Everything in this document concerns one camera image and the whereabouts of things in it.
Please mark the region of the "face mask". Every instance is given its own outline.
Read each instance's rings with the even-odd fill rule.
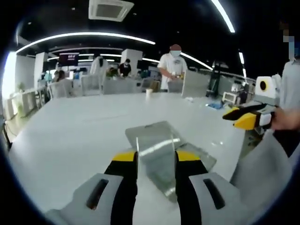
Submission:
[[[180,55],[180,53],[181,53],[181,51],[172,51],[172,50],[171,50],[171,54],[172,54],[172,56],[174,56],[174,57],[178,57],[178,56]]]

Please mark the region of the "human hand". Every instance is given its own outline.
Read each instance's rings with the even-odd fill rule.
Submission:
[[[275,117],[272,120],[271,128],[273,130],[296,130],[300,128],[300,111],[294,110],[285,112],[281,108],[275,111]]]

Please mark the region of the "white table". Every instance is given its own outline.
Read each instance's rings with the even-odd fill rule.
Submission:
[[[210,109],[208,102],[204,97],[191,103],[172,93],[153,93],[150,99],[143,93],[55,99],[16,137],[9,159],[42,212],[61,209],[76,188],[131,147],[127,128],[167,120],[186,141],[215,157],[213,171],[230,180],[244,131],[222,120],[224,110]],[[155,223],[180,224],[180,211],[145,177],[138,180],[134,224]]]

